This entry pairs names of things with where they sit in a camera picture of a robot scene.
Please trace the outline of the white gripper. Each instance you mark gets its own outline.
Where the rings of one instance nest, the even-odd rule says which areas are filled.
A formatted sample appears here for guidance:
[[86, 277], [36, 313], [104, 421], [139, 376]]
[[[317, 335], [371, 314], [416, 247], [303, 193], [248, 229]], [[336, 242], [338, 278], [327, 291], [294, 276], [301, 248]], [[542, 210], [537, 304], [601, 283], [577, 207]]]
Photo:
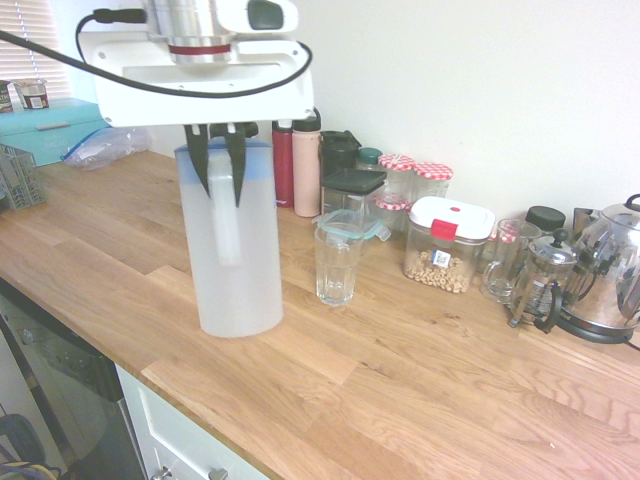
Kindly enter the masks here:
[[[314, 105], [310, 54], [293, 40], [241, 40], [213, 63], [176, 63], [168, 45], [138, 32], [86, 32], [79, 36], [88, 64], [168, 94], [131, 88], [95, 77], [103, 119], [114, 127], [185, 125], [194, 171], [206, 194], [206, 124], [294, 120], [309, 116]], [[235, 205], [240, 205], [246, 166], [246, 125], [225, 134], [230, 155]]]

